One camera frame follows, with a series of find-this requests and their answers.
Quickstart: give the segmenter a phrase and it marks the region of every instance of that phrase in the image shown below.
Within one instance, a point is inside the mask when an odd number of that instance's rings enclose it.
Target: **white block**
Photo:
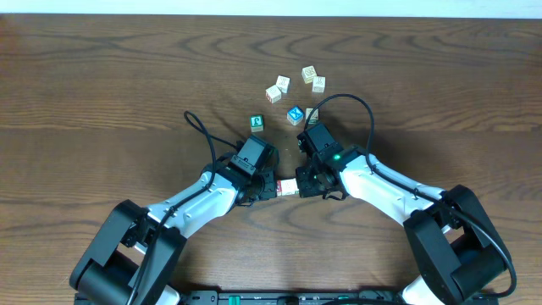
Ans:
[[[280,89],[277,87],[277,85],[272,85],[265,91],[265,97],[271,103],[276,103],[280,100],[282,95],[280,94]]]
[[[277,180],[277,196],[299,194],[296,179]]]
[[[290,85],[290,78],[279,75],[279,77],[277,78],[277,87],[282,93],[288,93],[289,85]]]
[[[305,84],[308,84],[314,79],[314,76],[316,76],[316,70],[312,66],[305,67],[301,70],[301,76],[303,76]]]
[[[294,108],[288,110],[286,118],[292,125],[298,125],[303,121],[303,111],[299,107],[295,106]]]
[[[325,89],[325,77],[314,76],[312,81],[312,92],[324,92]]]
[[[305,119],[308,119],[308,115],[311,113],[312,108],[307,108],[305,110]],[[311,119],[308,121],[308,124],[316,124],[318,122],[318,109],[314,111],[314,114],[312,114]]]

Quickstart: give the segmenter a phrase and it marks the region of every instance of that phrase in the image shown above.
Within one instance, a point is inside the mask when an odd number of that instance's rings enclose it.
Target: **wooden block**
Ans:
[[[312,92],[324,92],[325,89],[325,77],[314,76],[312,81]]]
[[[299,107],[294,106],[294,108],[288,110],[286,118],[292,125],[298,125],[301,121],[303,121],[303,111]]]
[[[307,108],[305,110],[305,119],[308,119],[308,115],[311,113],[312,108]],[[314,111],[314,114],[312,114],[311,119],[308,120],[308,124],[316,124],[318,122],[318,109]]]
[[[288,86],[290,85],[290,78],[280,76],[277,78],[277,87],[282,93],[288,93]]]
[[[251,116],[251,131],[263,131],[263,115],[259,114]]]
[[[303,76],[303,80],[305,81],[305,84],[308,84],[316,76],[316,70],[314,69],[313,66],[305,67],[301,70],[301,76]]]
[[[296,178],[277,180],[277,196],[287,196],[295,194],[299,194]]]
[[[280,89],[277,87],[277,85],[272,85],[265,91],[266,98],[271,103],[276,103],[280,100],[282,95],[280,94]]]

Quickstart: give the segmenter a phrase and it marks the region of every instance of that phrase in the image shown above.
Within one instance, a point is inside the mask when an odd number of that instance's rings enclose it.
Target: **white wall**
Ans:
[[[542,18],[542,0],[1,0],[2,13]]]

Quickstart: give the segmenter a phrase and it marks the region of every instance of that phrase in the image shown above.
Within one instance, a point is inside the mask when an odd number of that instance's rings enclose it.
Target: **wooden table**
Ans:
[[[0,304],[72,303],[69,274],[117,203],[155,203],[197,179],[210,154],[187,109],[229,141],[263,114],[258,135],[293,177],[302,127],[286,111],[323,98],[301,79],[308,65],[326,76],[325,96],[372,105],[383,163],[478,194],[517,268],[502,304],[542,301],[539,21],[4,15],[0,31]],[[290,93],[272,105],[277,75]],[[320,118],[364,146],[358,103],[333,101]],[[357,290],[417,275],[403,229],[373,206],[292,196],[206,225],[173,282]]]

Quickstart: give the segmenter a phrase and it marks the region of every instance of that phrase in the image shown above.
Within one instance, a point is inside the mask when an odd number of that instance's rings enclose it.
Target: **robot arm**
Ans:
[[[344,149],[321,123],[297,138],[308,161],[306,166],[296,169],[301,197],[326,198],[331,192],[340,191],[343,199],[348,195],[362,199],[404,226],[421,273],[401,293],[405,302],[470,303],[472,296],[506,270],[500,254],[483,234],[441,206],[448,205],[477,219],[500,248],[506,249],[479,200],[466,187],[445,191],[420,184],[381,164],[374,155],[367,158],[363,149]],[[375,164],[379,174],[371,169]],[[409,190],[418,190],[423,197]],[[449,244],[444,234],[461,227],[464,234]]]
[[[146,208],[130,200],[120,203],[75,266],[69,284],[95,304],[125,305],[141,269],[119,252],[118,245],[146,254],[160,230],[133,304],[176,305],[180,295],[167,283],[186,240],[235,205],[276,197],[274,172],[265,168],[272,152],[268,143],[251,136],[228,164],[217,164],[209,189],[182,204],[163,227],[158,224],[170,208],[207,186],[210,164],[196,183],[168,200]]]

